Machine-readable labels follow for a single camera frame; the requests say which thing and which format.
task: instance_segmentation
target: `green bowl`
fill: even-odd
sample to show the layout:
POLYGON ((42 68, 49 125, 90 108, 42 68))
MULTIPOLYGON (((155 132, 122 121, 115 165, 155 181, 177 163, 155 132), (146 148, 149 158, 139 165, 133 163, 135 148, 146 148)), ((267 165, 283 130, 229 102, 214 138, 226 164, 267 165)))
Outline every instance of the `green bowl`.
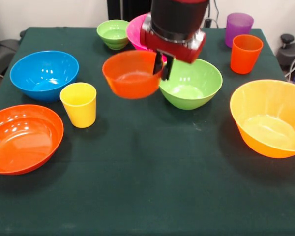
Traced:
POLYGON ((97 27, 97 34, 110 49, 120 50, 129 42, 126 35, 128 24, 123 20, 104 21, 97 27))
POLYGON ((192 64, 174 60, 169 80, 162 80, 160 89, 175 107, 193 110, 209 102, 222 83, 220 71, 204 60, 196 59, 192 64))

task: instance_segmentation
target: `plastic cup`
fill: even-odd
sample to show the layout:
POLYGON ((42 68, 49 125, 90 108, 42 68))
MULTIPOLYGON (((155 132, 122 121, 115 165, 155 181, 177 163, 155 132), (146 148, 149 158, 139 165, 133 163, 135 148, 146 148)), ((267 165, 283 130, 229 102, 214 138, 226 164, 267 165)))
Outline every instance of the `plastic cup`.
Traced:
POLYGON ((61 91, 60 100, 74 126, 86 128, 95 122, 96 94, 96 89, 87 83, 73 83, 61 91))
POLYGON ((252 35, 235 37, 231 56, 231 69, 238 74, 250 73, 263 45, 259 38, 252 35))
POLYGON ((232 13, 227 16, 225 44, 233 46, 233 39, 241 34, 249 34, 254 24, 254 18, 245 13, 232 13))

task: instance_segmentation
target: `dark green tablecloth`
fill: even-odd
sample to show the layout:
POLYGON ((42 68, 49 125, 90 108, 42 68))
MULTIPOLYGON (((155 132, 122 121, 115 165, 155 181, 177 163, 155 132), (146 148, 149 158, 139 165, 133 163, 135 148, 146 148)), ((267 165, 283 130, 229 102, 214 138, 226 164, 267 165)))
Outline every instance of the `dark green tablecloth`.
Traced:
MULTIPOLYGON (((205 106, 183 111, 158 91, 128 101, 102 75, 107 49, 91 28, 30 28, 13 59, 62 50, 80 63, 78 81, 98 91, 97 121, 74 128, 61 103, 43 104, 64 123, 52 159, 22 176, 0 176, 0 235, 295 235, 295 157, 256 154, 232 120, 232 92, 255 79, 283 79, 265 46, 249 75, 233 73, 224 29, 205 29, 200 58, 224 84, 205 106)), ((10 82, 0 109, 30 103, 10 82)))

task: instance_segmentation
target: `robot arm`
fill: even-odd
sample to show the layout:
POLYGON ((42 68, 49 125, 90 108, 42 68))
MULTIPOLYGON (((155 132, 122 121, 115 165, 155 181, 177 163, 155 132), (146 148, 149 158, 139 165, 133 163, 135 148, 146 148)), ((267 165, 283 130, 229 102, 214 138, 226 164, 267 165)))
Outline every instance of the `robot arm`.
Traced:
POLYGON ((140 32, 140 42, 157 52, 154 73, 162 68, 162 55, 167 57, 162 79, 168 79, 174 58, 192 63, 199 55, 206 34, 200 25, 209 0, 152 0, 140 32))

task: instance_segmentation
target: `red-orange bowl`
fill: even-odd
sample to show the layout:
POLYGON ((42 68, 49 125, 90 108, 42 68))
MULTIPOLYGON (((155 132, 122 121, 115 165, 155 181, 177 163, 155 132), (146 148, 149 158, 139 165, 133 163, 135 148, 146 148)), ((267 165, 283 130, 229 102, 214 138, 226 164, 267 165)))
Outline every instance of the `red-orange bowl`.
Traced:
POLYGON ((63 137, 61 118, 37 105, 0 111, 0 174, 21 175, 45 164, 63 137))
POLYGON ((155 52, 130 50, 108 58, 103 74, 113 93, 121 98, 139 99, 156 92, 162 70, 153 75, 155 57, 155 52))

